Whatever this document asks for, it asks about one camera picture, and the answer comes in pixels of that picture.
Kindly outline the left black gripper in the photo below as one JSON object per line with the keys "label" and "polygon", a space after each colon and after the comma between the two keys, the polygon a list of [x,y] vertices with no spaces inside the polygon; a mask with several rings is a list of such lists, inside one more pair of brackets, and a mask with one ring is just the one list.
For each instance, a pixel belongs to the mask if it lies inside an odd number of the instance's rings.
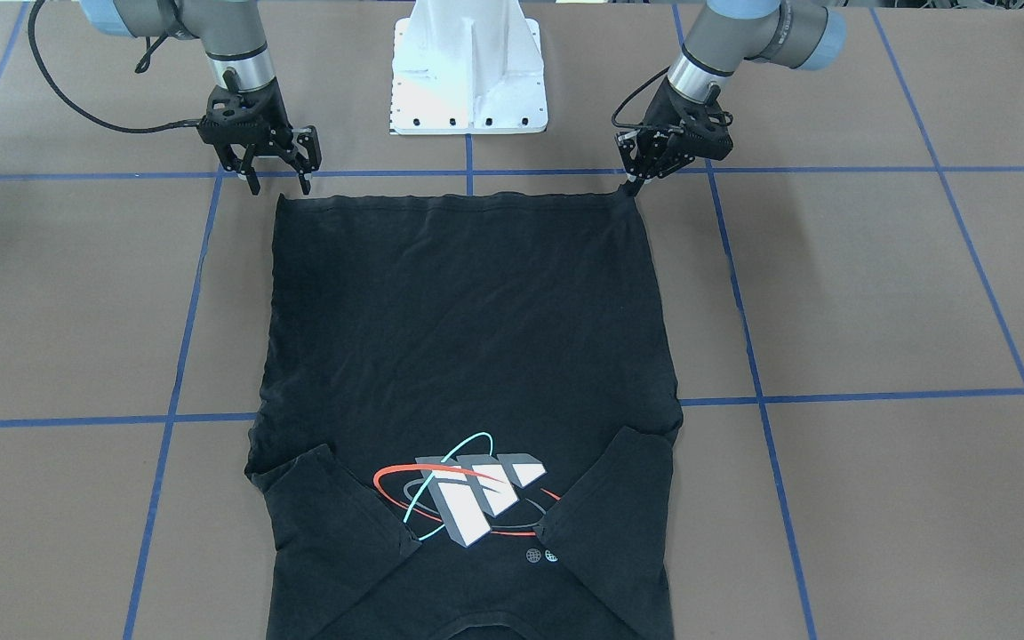
{"label": "left black gripper", "polygon": [[707,89],[699,104],[662,80],[641,121],[614,120],[615,146],[628,177],[623,195],[636,197],[643,183],[669,177],[698,159],[723,161],[731,154],[734,118],[716,101],[719,93],[715,86]]}

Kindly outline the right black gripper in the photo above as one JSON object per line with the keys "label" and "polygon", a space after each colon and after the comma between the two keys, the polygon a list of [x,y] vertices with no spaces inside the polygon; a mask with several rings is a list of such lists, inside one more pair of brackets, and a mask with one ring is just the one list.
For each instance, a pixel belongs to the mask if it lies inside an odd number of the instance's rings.
{"label": "right black gripper", "polygon": [[253,91],[233,92],[216,86],[196,126],[203,143],[215,150],[220,165],[241,174],[253,196],[261,193],[257,157],[278,157],[297,173],[304,196],[312,191],[313,172],[319,170],[321,147],[316,127],[290,123],[276,78]]}

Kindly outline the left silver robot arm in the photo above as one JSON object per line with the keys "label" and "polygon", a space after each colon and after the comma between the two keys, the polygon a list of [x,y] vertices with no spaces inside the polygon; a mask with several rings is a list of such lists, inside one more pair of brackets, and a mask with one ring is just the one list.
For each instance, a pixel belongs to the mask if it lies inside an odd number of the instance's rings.
{"label": "left silver robot arm", "polygon": [[841,13],[812,1],[706,1],[675,61],[611,115],[627,174],[621,193],[634,197],[699,159],[731,154],[734,117],[719,99],[742,62],[820,70],[837,60],[845,39]]}

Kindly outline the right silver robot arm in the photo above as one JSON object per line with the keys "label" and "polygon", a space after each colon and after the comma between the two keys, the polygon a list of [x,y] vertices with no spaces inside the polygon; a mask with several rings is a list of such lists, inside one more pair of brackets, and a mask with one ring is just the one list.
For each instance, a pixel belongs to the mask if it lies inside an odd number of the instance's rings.
{"label": "right silver robot arm", "polygon": [[154,53],[166,41],[198,41],[204,49],[215,85],[198,120],[179,120],[148,127],[130,127],[101,120],[63,93],[44,62],[36,26],[44,8],[36,1],[26,20],[28,47],[54,96],[85,120],[106,130],[135,135],[191,129],[215,151],[224,171],[261,191],[257,158],[279,158],[297,177],[302,195],[312,190],[321,169],[317,128],[296,127],[289,120],[268,48],[267,32],[256,1],[82,1],[85,18],[110,36],[146,41],[134,72],[145,73]]}

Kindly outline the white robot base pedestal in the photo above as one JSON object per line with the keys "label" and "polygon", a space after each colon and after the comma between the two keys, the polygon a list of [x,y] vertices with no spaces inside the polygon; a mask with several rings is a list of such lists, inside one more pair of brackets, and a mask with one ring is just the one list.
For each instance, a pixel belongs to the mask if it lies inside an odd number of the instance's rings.
{"label": "white robot base pedestal", "polygon": [[393,29],[394,135],[548,128],[540,24],[517,1],[416,1]]}

